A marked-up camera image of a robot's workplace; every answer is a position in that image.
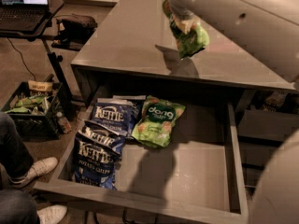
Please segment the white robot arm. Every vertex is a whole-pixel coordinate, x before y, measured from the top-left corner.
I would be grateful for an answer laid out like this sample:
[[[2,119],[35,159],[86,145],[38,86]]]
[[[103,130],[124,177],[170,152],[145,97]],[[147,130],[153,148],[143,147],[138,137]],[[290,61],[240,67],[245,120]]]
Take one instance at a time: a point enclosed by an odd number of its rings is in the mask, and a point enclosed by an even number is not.
[[[201,17],[295,88],[299,0],[174,0]],[[249,224],[299,224],[299,132],[277,149],[260,177]]]

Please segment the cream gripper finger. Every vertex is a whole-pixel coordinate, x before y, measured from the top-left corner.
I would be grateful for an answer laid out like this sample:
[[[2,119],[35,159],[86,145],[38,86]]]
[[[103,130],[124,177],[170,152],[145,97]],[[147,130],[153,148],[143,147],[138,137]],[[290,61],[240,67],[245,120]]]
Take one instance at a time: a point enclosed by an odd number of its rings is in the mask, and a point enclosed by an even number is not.
[[[195,19],[190,19],[190,20],[181,20],[178,18],[174,18],[175,24],[177,28],[183,33],[183,34],[188,34],[193,27],[196,25],[196,20]]]

